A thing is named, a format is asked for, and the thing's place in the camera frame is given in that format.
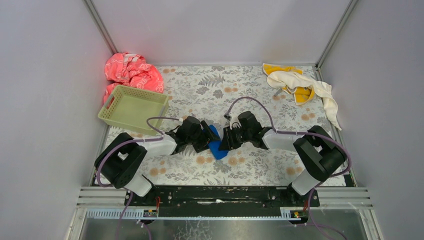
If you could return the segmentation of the blue towel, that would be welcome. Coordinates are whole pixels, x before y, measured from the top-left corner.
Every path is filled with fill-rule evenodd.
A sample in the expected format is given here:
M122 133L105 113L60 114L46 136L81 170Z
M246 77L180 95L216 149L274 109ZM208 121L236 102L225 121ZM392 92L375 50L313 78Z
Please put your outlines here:
M218 130L217 130L217 128L215 127L215 126L213 126L213 125L209 125L209 128L211 129L211 131L215 134L215 135L217 135L218 137L220 137L220 135L219 135L219 132L218 132ZM212 153L212 155L214 156L214 158L217 160L217 161L219 161L219 160L222 160L223 158L225 158L227 155L228 155L228 153L229 153L229 151L228 150L219 150L219 147L220 147L220 145L221 145L221 140L214 140L214 141L210 141L209 143L208 143L208 147L209 147L209 149L210 149L210 151L211 151L211 153Z

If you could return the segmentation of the cream towel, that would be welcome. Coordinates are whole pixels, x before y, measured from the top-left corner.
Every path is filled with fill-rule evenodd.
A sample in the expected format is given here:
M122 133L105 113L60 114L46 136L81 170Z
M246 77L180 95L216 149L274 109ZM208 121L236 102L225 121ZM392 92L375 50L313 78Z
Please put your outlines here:
M292 95L297 106L302 106L318 97L322 100L327 119L338 129L341 126L337 120L338 104L332 95L332 86L323 81L296 71L266 70L266 81L272 87Z

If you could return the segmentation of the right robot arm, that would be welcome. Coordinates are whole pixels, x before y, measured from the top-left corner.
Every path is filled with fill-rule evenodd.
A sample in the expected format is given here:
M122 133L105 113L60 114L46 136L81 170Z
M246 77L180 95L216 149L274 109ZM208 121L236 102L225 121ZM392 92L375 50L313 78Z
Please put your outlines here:
M348 159L347 153L326 131L314 125L306 132L279 132L262 126L250 111L241 113L237 121L223 129L219 150L232 151L244 143L264 150L285 150L297 153L304 170L287 190L293 197L303 197L325 182Z

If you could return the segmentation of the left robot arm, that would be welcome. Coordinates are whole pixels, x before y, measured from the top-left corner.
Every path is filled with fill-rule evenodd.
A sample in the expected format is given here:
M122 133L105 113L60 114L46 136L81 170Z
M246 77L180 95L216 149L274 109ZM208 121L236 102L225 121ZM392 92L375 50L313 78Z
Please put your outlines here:
M103 176L109 186L144 197L154 187L137 173L144 159L176 155L187 146L200 153L208 150L210 143L220 140L219 134L204 120L192 116L182 120L176 129L160 132L158 137L135 139L126 132L121 133L95 160L97 184L105 186L100 179Z

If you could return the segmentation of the yellow towel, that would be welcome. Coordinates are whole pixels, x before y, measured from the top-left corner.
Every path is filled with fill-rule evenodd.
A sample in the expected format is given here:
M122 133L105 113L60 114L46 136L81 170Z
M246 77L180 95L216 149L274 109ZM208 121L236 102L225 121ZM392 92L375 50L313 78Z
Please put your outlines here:
M262 64L262 70L267 76L274 72L289 72L297 73L299 75L304 74L304 71L302 69L297 68L295 66L274 65L268 63ZM269 82L268 79L266 81L270 87L278 88L278 92L275 94L275 96L277 96L280 92L293 95L294 102L297 106L304 105L310 102L315 97L315 90L311 86L288 87L282 81L273 80Z

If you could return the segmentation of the green plastic basket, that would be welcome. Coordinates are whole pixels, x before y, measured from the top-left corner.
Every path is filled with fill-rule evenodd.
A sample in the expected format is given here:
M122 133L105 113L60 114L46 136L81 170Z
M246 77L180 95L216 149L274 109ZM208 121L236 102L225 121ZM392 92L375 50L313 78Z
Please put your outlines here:
M169 96L124 85L116 86L106 99L97 117L112 127L144 135L158 134L169 107Z

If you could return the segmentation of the pink patterned cloth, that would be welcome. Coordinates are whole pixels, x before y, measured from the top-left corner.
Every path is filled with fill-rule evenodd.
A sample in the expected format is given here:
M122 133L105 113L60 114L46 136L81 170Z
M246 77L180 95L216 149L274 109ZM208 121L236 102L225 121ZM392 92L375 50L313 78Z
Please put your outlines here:
M164 92L164 80L161 73L139 54L128 52L114 54L104 65L104 75L106 80L111 82L103 95L104 103L114 88L119 85L156 93Z

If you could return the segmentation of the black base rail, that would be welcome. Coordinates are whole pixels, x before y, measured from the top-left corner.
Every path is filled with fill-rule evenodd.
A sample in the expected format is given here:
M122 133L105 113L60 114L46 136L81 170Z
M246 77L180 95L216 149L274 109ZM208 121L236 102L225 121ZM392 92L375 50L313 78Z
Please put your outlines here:
M127 193L131 207L152 207L159 217L282 217L290 208L305 212L319 207L318 193L300 196L275 186L156 185L145 196Z

